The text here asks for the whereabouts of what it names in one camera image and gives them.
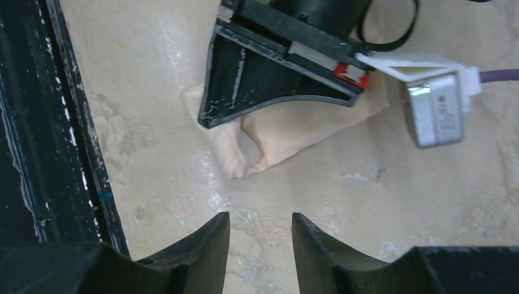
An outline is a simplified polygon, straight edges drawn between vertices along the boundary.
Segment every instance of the black cylinder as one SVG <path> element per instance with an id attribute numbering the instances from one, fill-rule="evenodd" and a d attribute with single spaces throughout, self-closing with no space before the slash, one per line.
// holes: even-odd
<path id="1" fill-rule="evenodd" d="M 341 39 L 347 38 L 372 0 L 271 0 L 277 10 Z"/>

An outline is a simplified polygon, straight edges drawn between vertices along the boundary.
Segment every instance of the scratched black surface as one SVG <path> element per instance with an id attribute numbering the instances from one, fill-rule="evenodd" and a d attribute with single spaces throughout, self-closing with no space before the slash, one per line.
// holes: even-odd
<path id="1" fill-rule="evenodd" d="M 19 150 L 19 168 L 25 179 L 22 189 L 19 180 L 10 181 L 12 190 L 17 187 L 22 199 L 21 190 L 26 189 L 28 201 L 23 209 L 34 212 L 31 230 L 39 241 L 100 241 L 101 238 L 128 254 L 113 199 L 108 199 L 110 211 L 100 199 L 100 194 L 111 192 L 108 179 L 99 178 L 88 156 L 88 148 L 97 142 L 89 141 L 95 138 L 84 135 L 87 131 L 81 123 L 85 112 L 89 115 L 88 105 L 76 107 L 77 92 L 84 98 L 83 89 L 69 87 L 68 68 L 63 64 L 59 46 L 66 42 L 72 49 L 68 32 L 66 38 L 60 32 L 60 42 L 54 33 L 53 24 L 58 21 L 62 22 L 62 30 L 63 27 L 66 30 L 64 19 L 59 6 L 51 5 L 49 9 L 47 4 L 43 0 L 0 1 L 3 106 L 11 121 L 11 144 Z M 73 52 L 66 56 L 68 61 L 71 55 Z M 96 162 L 97 168 L 104 168 L 102 158 L 96 158 Z M 13 159 L 9 164 L 14 167 Z M 20 171 L 13 173 L 6 164 L 0 167 L 5 168 L 2 181 L 5 173 L 20 178 Z M 98 188 L 99 182 L 104 190 Z"/>

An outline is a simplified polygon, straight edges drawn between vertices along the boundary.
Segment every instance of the white cable connector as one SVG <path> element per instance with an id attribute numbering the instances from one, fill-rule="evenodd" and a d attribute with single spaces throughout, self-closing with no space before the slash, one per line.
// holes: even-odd
<path id="1" fill-rule="evenodd" d="M 481 93 L 479 71 L 423 52 L 356 54 L 355 58 L 406 83 L 420 148 L 463 139 L 463 115 L 471 96 Z"/>

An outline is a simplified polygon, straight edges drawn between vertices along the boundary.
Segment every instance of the black robotic end effector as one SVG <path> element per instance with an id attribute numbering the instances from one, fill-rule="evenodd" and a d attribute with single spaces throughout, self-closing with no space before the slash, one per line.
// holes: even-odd
<path id="1" fill-rule="evenodd" d="M 291 100 L 352 107 L 369 80 L 348 36 L 371 0 L 223 0 L 198 122 L 207 128 Z"/>

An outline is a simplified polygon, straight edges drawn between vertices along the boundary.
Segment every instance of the towel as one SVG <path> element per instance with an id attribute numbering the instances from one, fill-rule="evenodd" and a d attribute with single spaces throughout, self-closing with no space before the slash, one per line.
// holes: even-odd
<path id="1" fill-rule="evenodd" d="M 373 1 L 365 23 L 371 42 L 383 42 L 380 2 Z M 369 84 L 351 108 L 318 101 L 273 104 L 205 129 L 198 124 L 204 85 L 184 91 L 181 99 L 195 124 L 206 134 L 216 161 L 229 178 L 261 172 L 345 130 L 388 106 L 387 77 L 373 72 Z"/>

